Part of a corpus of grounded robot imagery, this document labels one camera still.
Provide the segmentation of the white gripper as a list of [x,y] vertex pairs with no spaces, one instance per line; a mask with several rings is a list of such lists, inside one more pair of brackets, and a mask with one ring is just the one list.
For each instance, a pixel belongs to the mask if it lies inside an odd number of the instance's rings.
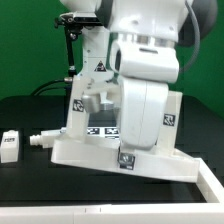
[[[156,143],[168,97],[166,83],[124,78],[121,85],[121,146],[127,149],[150,150]],[[87,113],[112,110],[114,103],[107,93],[83,93]]]

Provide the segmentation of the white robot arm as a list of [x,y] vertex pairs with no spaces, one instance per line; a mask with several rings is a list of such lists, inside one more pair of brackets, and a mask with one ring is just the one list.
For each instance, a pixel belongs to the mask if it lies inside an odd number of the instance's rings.
[[124,148],[151,149],[159,135],[168,85],[181,67],[175,47],[200,45],[215,25],[217,0],[60,0],[92,13],[117,38],[110,66],[122,77],[120,138]]

